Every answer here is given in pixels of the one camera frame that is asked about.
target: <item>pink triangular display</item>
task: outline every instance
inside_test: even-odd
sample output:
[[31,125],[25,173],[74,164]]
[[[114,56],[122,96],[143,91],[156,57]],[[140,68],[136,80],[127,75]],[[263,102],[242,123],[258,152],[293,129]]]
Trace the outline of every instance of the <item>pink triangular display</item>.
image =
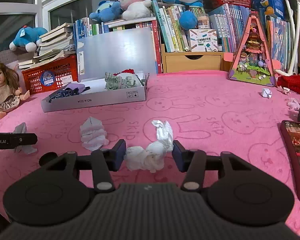
[[229,79],[273,87],[276,85],[272,60],[257,13],[248,18]]

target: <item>drawer handle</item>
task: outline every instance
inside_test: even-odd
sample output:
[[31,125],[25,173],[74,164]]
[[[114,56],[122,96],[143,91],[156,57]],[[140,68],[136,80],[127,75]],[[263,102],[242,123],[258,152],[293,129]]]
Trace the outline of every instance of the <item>drawer handle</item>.
[[185,55],[188,59],[199,59],[202,58],[203,55]]

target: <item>wooden drawer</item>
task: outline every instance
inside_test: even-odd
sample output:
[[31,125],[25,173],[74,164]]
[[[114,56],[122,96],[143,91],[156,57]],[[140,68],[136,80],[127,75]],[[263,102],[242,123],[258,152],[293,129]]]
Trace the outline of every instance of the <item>wooden drawer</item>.
[[166,55],[167,73],[185,70],[223,70],[221,55]]

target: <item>red cloth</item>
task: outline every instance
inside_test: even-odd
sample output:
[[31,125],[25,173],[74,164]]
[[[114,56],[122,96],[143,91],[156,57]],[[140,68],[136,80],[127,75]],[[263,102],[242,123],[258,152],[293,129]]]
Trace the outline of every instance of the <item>red cloth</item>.
[[278,86],[286,87],[300,94],[300,75],[280,76],[277,82]]

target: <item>smartphone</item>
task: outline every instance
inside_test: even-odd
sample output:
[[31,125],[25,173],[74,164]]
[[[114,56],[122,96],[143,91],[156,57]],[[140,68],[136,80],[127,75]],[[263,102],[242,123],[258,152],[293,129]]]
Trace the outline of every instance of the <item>smartphone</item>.
[[290,157],[297,197],[300,200],[300,122],[284,120],[280,130]]

